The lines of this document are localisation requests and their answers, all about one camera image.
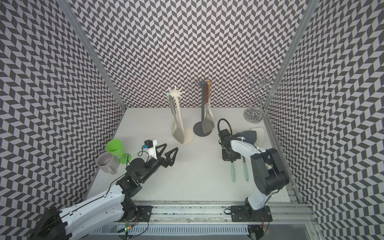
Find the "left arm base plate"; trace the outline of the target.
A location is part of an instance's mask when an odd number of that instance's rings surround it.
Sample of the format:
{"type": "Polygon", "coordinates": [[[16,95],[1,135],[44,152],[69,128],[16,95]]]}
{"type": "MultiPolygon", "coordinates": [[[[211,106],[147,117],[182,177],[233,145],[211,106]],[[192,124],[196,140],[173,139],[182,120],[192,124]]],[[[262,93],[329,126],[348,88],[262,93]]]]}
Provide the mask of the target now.
{"type": "Polygon", "coordinates": [[[133,220],[136,222],[149,222],[152,216],[153,206],[136,206],[123,212],[122,218],[119,222],[126,222],[133,220]]]}

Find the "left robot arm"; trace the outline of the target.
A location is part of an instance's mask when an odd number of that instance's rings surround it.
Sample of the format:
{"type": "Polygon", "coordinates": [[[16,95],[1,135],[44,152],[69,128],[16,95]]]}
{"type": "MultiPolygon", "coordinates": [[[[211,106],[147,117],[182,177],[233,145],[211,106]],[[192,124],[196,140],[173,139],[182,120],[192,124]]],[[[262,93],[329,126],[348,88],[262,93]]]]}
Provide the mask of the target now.
{"type": "Polygon", "coordinates": [[[159,167],[174,165],[178,148],[165,152],[167,144],[156,146],[146,141],[143,151],[149,156],[133,159],[126,172],[112,181],[108,190],[74,206],[46,210],[29,235],[30,240],[79,240],[104,225],[134,221],[149,222],[151,206],[138,207],[132,198],[159,167]]]}

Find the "cream spatula wooden handle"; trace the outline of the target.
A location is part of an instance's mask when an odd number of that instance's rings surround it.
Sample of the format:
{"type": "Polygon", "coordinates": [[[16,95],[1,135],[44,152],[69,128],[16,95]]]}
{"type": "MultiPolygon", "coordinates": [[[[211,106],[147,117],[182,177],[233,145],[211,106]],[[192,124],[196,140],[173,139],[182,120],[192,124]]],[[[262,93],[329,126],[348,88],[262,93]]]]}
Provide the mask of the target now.
{"type": "Polygon", "coordinates": [[[263,128],[253,128],[252,131],[255,131],[257,133],[257,140],[255,144],[258,145],[259,147],[262,147],[266,139],[265,130],[263,128]]]}

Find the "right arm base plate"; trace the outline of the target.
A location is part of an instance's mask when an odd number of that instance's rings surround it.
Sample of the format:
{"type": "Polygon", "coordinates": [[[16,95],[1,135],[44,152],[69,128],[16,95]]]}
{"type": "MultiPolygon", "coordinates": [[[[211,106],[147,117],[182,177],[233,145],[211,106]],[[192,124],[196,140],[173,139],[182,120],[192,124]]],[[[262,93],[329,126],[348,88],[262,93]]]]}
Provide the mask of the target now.
{"type": "Polygon", "coordinates": [[[259,210],[253,210],[248,206],[230,206],[232,222],[272,222],[272,214],[269,206],[259,210]]]}

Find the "grey spatula mint handle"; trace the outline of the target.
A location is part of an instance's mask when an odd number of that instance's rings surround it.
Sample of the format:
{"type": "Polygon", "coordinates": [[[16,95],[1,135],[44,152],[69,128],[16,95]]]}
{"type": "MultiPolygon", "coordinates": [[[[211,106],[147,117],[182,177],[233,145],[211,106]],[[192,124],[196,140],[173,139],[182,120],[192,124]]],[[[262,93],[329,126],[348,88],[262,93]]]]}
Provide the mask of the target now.
{"type": "MultiPolygon", "coordinates": [[[[256,131],[244,131],[239,133],[241,137],[243,137],[245,140],[251,142],[251,144],[254,144],[257,140],[257,132],[256,131]]],[[[242,156],[243,159],[243,167],[244,167],[244,176],[246,182],[249,181],[249,173],[248,173],[248,168],[247,168],[247,163],[246,159],[244,156],[242,156]]]]}

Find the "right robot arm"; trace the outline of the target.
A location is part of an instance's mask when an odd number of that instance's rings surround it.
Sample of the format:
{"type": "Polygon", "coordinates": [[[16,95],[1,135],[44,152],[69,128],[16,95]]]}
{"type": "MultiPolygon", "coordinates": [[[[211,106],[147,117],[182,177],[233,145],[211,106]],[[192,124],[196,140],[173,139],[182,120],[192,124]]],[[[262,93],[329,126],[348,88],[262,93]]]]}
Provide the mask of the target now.
{"type": "Polygon", "coordinates": [[[234,161],[250,161],[256,185],[253,193],[246,198],[245,206],[258,211],[267,205],[273,194],[289,184],[288,171],[281,155],[274,149],[257,146],[258,133],[253,130],[234,133],[228,120],[221,118],[217,124],[222,158],[234,167],[234,161]]]}

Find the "grey turner mint handle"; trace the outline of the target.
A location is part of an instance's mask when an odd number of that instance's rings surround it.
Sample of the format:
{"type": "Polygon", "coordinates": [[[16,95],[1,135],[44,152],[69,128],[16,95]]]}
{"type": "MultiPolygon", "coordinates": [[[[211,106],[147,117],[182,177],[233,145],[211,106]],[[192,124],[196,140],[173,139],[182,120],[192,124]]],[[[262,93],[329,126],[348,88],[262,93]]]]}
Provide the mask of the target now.
{"type": "Polygon", "coordinates": [[[235,172],[234,162],[231,162],[231,178],[233,182],[236,181],[236,172],[235,172]]]}

